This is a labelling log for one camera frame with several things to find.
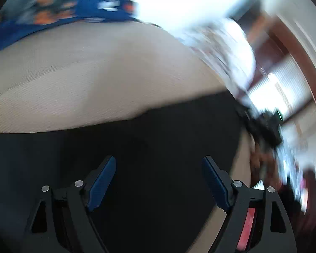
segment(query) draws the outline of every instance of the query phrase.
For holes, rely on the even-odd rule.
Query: blue floral fabric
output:
[[[7,0],[0,10],[0,50],[33,32],[85,19],[132,19],[131,0]]]

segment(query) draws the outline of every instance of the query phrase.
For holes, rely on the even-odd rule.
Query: blue gripper pad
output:
[[[214,163],[214,161],[212,162],[212,165],[208,159],[211,159],[213,161],[213,159],[210,157],[204,157],[202,159],[203,175],[206,178],[209,189],[211,190],[217,206],[223,209],[225,212],[228,212],[231,208],[231,204],[229,203],[229,191],[219,177],[218,171],[220,169]]]
[[[89,212],[92,212],[96,207],[100,206],[115,172],[116,159],[111,156],[90,189],[89,201],[87,204]]]

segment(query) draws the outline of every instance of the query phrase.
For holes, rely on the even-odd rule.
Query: metal screw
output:
[[[84,182],[81,181],[81,180],[78,180],[78,181],[75,182],[75,186],[76,187],[81,187],[83,184],[84,184]]]
[[[42,192],[47,192],[49,190],[49,186],[43,186],[41,190]]]
[[[242,187],[242,182],[240,181],[234,181],[233,184],[235,187]]]
[[[273,187],[267,187],[267,190],[268,190],[270,193],[274,193],[274,192],[275,192],[275,188],[273,188]]]

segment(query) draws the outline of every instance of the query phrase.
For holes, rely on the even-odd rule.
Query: white fabric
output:
[[[0,52],[0,132],[127,119],[224,89],[208,66],[161,28],[71,23]]]
[[[254,76],[255,57],[245,33],[234,20],[225,18],[174,36],[218,73],[234,96],[238,95],[238,88],[246,91]]]

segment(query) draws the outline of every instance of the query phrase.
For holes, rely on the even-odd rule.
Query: beige mesh fabric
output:
[[[0,51],[0,132],[42,132],[127,119],[224,90],[161,28],[71,23]]]

